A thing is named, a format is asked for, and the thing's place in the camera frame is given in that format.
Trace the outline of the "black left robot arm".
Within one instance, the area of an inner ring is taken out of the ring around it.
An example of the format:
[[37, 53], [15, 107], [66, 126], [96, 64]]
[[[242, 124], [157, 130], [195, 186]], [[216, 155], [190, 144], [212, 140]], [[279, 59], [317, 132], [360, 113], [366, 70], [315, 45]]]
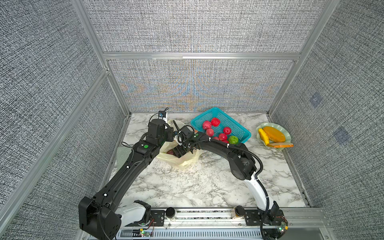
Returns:
[[123, 196], [159, 154], [163, 144], [174, 139], [173, 128], [162, 119], [151, 120], [144, 136], [134, 144], [127, 161], [114, 177], [92, 198], [84, 197], [79, 203], [80, 229], [99, 240], [111, 240], [117, 235], [122, 216], [116, 210]]

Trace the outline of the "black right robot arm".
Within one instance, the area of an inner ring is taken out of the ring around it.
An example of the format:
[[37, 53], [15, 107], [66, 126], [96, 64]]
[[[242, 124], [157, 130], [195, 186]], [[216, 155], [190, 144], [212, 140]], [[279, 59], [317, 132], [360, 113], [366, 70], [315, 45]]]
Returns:
[[232, 175], [244, 181], [254, 196], [262, 223], [269, 224], [275, 219], [279, 206], [271, 200], [259, 178], [264, 168], [263, 163], [244, 144], [228, 144], [202, 132], [194, 132], [187, 126], [177, 129], [174, 136], [179, 146], [175, 147], [173, 152], [178, 158], [194, 150], [205, 150], [226, 159]]

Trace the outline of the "green apple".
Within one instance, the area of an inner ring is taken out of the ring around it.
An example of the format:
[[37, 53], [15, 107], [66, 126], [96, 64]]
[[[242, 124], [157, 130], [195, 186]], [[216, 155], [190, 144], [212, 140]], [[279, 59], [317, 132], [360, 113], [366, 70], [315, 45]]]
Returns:
[[239, 138], [236, 136], [230, 136], [228, 137], [229, 144], [236, 145], [239, 143]]

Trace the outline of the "pink wrinkled fruit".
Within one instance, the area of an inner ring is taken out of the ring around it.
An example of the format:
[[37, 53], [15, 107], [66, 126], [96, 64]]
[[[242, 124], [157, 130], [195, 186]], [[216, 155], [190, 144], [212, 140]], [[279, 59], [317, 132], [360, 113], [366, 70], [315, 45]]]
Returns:
[[211, 124], [210, 121], [204, 121], [202, 127], [203, 127], [204, 130], [211, 129], [212, 128], [212, 124]]

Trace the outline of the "translucent yellowish plastic bag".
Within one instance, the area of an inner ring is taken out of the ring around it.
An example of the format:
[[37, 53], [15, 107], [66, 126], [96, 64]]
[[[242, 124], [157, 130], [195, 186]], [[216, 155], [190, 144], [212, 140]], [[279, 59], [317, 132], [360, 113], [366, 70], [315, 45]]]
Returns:
[[173, 142], [165, 142], [163, 146], [160, 149], [159, 154], [156, 156], [156, 158], [160, 161], [163, 161], [167, 164], [169, 164], [171, 167], [179, 169], [179, 170], [185, 170], [193, 163], [197, 162], [201, 154], [203, 153], [202, 150], [193, 150], [193, 152], [187, 152], [180, 158], [178, 158], [175, 155], [174, 148], [181, 147], [183, 150], [182, 145], [180, 144], [180, 141], [182, 138], [180, 136], [177, 136], [174, 138]]

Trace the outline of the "red apple with stem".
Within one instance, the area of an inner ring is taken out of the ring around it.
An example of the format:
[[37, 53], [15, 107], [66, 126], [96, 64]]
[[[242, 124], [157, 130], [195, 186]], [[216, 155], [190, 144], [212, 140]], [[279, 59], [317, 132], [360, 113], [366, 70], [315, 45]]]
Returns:
[[214, 130], [212, 128], [206, 129], [206, 135], [209, 137], [212, 137], [215, 134]]

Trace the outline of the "wrinkled red fruit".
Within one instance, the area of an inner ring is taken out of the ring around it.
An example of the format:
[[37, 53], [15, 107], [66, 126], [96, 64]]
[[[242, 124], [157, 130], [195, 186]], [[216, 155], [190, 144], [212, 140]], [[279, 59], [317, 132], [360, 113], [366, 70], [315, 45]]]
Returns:
[[211, 125], [213, 127], [218, 127], [220, 125], [221, 121], [218, 118], [212, 118]]

